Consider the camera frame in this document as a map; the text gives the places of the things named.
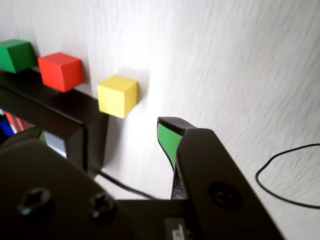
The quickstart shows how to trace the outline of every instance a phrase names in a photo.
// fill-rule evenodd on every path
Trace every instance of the cube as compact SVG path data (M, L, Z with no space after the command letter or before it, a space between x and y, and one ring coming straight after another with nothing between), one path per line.
M82 63L79 58L57 52L38 58L44 85L68 92L83 83Z
M0 42L0 70L10 73L38 66L31 43L17 39Z
M132 79L112 76L97 88L100 112L124 118L137 105L138 83Z

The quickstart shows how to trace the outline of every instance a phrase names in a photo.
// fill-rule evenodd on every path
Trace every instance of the black screw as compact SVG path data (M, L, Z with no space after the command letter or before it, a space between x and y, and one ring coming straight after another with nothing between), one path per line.
M226 183L211 184L209 195L215 204L226 209L238 209L242 204L240 192Z
M44 213L50 202L50 191L44 187L39 187L26 192L17 208L22 215L29 216L36 212Z
M95 195L91 199L90 205L91 216L99 221L110 219L116 209L115 201L106 192Z

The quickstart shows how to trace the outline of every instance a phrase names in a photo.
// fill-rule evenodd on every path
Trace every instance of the textured wall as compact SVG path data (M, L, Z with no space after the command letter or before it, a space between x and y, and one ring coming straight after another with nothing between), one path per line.
M110 119L107 173L169 198L173 174L156 122L181 117L216 132L287 239L320 238L318 210L281 202L254 181L272 155L320 142L319 1L1 0L0 41L9 38L31 41L40 56L81 58L79 89L95 97L111 75L139 82L136 108ZM285 155L261 180L320 205L319 156L320 148Z

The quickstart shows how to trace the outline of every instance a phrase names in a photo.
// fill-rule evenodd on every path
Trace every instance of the yellow cube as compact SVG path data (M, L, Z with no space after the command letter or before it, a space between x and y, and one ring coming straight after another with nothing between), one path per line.
M138 83L132 79L112 76L98 85L100 112L124 118L137 105Z

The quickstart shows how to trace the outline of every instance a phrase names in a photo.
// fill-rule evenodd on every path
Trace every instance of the wire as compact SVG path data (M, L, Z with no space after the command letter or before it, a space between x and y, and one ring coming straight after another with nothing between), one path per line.
M102 177L104 177L105 179L107 179L108 181L110 181L111 183L113 183L114 185L117 185L118 187L120 187L128 192L137 194L137 195L144 197L146 199L157 200L157 198L155 198L149 194L146 194L142 191L139 191L139 190L136 190L132 187L124 185L122 182L119 182L118 180L114 179L112 176L109 176L108 174L104 173L103 171L98 172L98 174L101 175Z
M276 155L274 155L273 157L271 157L269 159L269 161L266 162L265 165L263 165L262 168L260 168L256 174L255 174L255 180L256 182L259 184L259 186L265 190L268 194L274 196L275 198L277 199L280 199L284 202L287 202L287 203L290 203L290 204L294 204L294 205L298 205L298 206L301 206L301 207L305 207L305 208L310 208L310 209L320 209L320 206L319 205L310 205L310 204L305 204L305 203L302 203L302 202L298 202L298 201L292 201L290 199L287 199L287 198L284 198L282 196L279 196L277 194L275 194L274 192L270 191L269 189L267 189L265 186L262 185L262 183L260 182L259 180L259 175L262 173L262 171L264 169L266 169L266 167L277 157L283 155L283 154L287 154L287 153L291 153L293 151L297 151L297 150L300 150L300 149L305 149L305 148L310 148L310 147L315 147L315 146L320 146L320 143L314 143L314 144L309 144L309 145L305 145L305 146L300 146L300 147L297 147L297 148L293 148L293 149L290 149L290 150L287 150L287 151L283 151L283 152L280 152Z

